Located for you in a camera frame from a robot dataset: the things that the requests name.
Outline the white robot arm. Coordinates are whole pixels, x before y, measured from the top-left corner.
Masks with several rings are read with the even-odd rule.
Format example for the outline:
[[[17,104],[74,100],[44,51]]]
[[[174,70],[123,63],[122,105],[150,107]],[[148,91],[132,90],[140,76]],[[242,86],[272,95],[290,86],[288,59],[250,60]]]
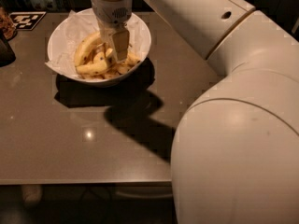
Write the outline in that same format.
[[[299,224],[298,42],[244,0],[144,1],[221,75],[176,130],[178,224]]]

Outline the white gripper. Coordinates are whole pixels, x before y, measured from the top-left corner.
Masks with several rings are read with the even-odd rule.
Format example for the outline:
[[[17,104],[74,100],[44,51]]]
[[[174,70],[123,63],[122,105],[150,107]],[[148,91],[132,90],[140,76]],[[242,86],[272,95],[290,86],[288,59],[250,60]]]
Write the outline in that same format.
[[[132,0],[91,0],[91,3],[101,40],[108,49],[111,47],[109,35],[112,28],[124,25],[131,18]],[[129,39],[126,28],[117,29],[112,35],[112,47],[118,62],[127,58]]]

